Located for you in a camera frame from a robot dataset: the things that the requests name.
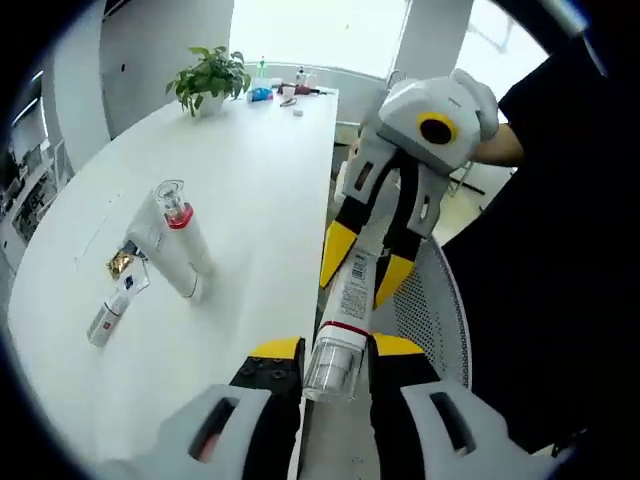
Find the spray bottle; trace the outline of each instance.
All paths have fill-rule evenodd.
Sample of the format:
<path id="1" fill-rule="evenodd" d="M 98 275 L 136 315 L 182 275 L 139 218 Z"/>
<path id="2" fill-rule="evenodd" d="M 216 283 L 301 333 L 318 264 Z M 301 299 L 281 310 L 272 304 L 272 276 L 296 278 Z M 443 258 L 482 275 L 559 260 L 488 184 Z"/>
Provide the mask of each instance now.
<path id="1" fill-rule="evenodd" d="M 267 78 L 267 64 L 264 61 L 264 57 L 260 59 L 260 63 L 256 67 L 257 78 Z"/>
<path id="2" fill-rule="evenodd" d="M 302 394 L 314 401 L 354 398 L 373 311 L 376 257 L 354 248 L 336 275 Z"/>
<path id="3" fill-rule="evenodd" d="M 211 275 L 211 255 L 194 216 L 193 206 L 184 199 L 183 188 L 182 180 L 166 180 L 156 188 L 156 198 L 169 229 L 184 247 L 193 269 L 201 275 Z"/>

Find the white pillar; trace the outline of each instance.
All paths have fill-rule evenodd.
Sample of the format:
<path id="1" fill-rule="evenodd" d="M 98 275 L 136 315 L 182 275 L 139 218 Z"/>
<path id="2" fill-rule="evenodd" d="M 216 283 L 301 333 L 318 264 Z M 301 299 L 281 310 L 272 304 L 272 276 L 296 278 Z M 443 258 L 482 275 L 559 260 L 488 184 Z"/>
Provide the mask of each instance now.
<path id="1" fill-rule="evenodd" d="M 105 3 L 95 1 L 58 40 L 53 52 L 55 110 L 76 173 L 111 141 L 100 75 Z"/>
<path id="2" fill-rule="evenodd" d="M 47 122 L 49 143 L 57 145 L 62 138 L 58 114 L 56 113 L 56 95 L 53 89 L 53 48 L 42 59 L 42 102 L 44 104 L 44 120 Z"/>

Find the window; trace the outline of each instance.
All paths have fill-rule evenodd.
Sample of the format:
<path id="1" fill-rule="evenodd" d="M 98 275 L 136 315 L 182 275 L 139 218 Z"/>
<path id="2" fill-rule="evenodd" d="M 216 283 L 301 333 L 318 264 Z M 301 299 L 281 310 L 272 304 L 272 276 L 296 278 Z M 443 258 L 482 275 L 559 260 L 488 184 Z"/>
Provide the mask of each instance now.
<path id="1" fill-rule="evenodd" d="M 230 49 L 247 62 L 338 67 L 385 78 L 407 0 L 235 0 Z"/>
<path id="2" fill-rule="evenodd" d="M 498 99 L 547 59 L 547 53 L 500 7 L 475 0 L 456 68 L 487 84 Z M 500 112 L 500 121 L 506 118 Z"/>

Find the clear plastic cap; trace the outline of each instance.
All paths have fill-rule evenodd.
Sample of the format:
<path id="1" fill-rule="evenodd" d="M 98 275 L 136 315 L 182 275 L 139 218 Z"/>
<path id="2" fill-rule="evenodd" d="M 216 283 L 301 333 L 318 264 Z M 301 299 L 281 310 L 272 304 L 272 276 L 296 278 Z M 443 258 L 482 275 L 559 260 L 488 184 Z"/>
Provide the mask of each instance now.
<path id="1" fill-rule="evenodd" d="M 353 400 L 361 363 L 362 350 L 357 347 L 333 338 L 318 339 L 302 394 L 315 402 Z"/>
<path id="2" fill-rule="evenodd" d="M 156 199 L 169 219 L 181 219 L 187 212 L 182 180 L 165 180 L 156 188 Z"/>

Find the green plant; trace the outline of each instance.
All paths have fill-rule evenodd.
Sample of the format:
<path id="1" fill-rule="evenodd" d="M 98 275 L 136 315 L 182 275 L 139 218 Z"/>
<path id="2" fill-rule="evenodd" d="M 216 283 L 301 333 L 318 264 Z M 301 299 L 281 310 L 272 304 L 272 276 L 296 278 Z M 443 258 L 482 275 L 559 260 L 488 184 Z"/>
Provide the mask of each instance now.
<path id="1" fill-rule="evenodd" d="M 178 72 L 175 80 L 167 84 L 165 93 L 174 89 L 182 110 L 188 108 L 192 117 L 195 117 L 195 111 L 202 105 L 207 92 L 214 98 L 222 95 L 224 99 L 233 95 L 236 99 L 241 91 L 249 89 L 251 76 L 244 71 L 242 53 L 233 52 L 227 56 L 227 49 L 222 46 L 213 51 L 203 47 L 192 47 L 189 51 L 199 55 L 200 62 Z"/>

